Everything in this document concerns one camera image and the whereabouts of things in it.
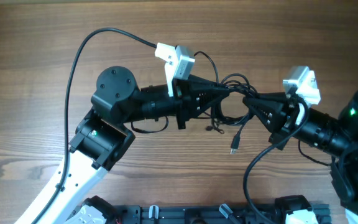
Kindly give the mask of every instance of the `wood grain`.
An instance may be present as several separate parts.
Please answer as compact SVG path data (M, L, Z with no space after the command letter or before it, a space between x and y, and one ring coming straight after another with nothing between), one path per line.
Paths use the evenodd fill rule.
M63 102L77 48L100 27L124 29L151 42L204 50L220 76L243 73L260 92L282 91L292 65L316 72L323 97L316 109L337 116L358 89L358 2L192 1L0 6L0 223L15 222L46 184L63 155ZM139 86L163 84L163 62L150 47L118 34L100 34L81 55L71 89L70 134L89 110L98 75L113 65L129 68ZM197 58L193 74L213 80ZM224 100L224 112L241 115L241 96ZM255 119L229 155L237 128L221 135L207 120L163 133L137 134L124 157L88 196L112 204L218 205L243 203L247 164L268 146ZM138 122L140 128L163 124ZM305 152L329 161L317 150ZM334 223L344 210L329 170L301 157L296 141L273 151L251 173L256 202L303 194L329 203Z

